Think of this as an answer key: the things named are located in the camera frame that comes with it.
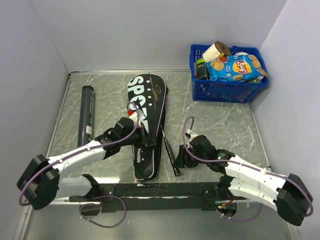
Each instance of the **white label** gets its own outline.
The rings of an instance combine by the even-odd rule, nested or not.
[[[92,135],[92,127],[90,127],[90,126],[86,126],[86,130],[85,130],[85,132],[86,132],[87,134]]]

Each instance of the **white wall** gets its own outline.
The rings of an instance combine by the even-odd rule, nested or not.
[[[68,72],[28,0],[0,7],[0,235],[12,239],[21,214],[17,181],[45,154]]]
[[[320,236],[320,1],[288,0],[260,51],[270,87],[252,106],[271,167],[299,175],[314,198],[314,215],[299,228]]]
[[[70,72],[189,69],[190,45],[260,48],[286,0],[31,0]]]

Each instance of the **blue basket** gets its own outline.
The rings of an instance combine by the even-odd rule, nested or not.
[[[245,83],[245,82],[222,82],[196,79],[195,61],[202,58],[202,54],[210,45],[191,45],[190,52],[190,69],[192,78],[192,99],[194,101],[206,102],[226,102],[226,103],[247,103],[262,88],[268,85],[268,78],[264,77],[262,83]],[[255,55],[264,70],[265,63],[260,56],[259,50],[254,47],[230,47],[231,53],[245,52]]]

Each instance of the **tabletop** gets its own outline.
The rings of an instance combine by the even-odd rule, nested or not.
[[[73,73],[54,135],[50,156],[77,148],[82,86],[94,87],[95,105],[93,136],[102,134],[127,116],[127,85],[140,73]],[[189,72],[157,72],[169,88],[165,107],[164,133],[175,157],[182,144],[182,128],[188,116],[194,116],[193,130],[205,135],[217,149],[225,149],[261,168],[267,161],[255,121],[247,103],[206,102],[192,100],[192,79]],[[165,146],[162,146],[160,167],[154,183],[218,182],[222,176],[205,164],[180,170],[175,176]],[[89,164],[70,174],[90,174],[99,183],[137,183],[134,178],[133,154],[130,146],[100,162]]]

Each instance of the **gray marble table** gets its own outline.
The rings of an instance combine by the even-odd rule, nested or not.
[[[102,134],[125,117],[127,84],[139,73],[75,73],[70,76],[69,89],[54,136],[50,156],[60,155],[77,147],[82,86],[95,90],[94,136]],[[175,156],[182,144],[182,128],[188,116],[195,116],[194,131],[206,135],[217,148],[229,150],[248,162],[266,168],[258,131],[248,104],[204,102],[192,100],[189,72],[160,72],[169,92],[166,99],[164,132]],[[90,174],[100,183],[136,183],[130,146],[106,160],[89,164],[70,177]],[[160,168],[155,183],[218,182],[220,173],[205,164],[181,169],[175,177],[165,147],[162,147]]]

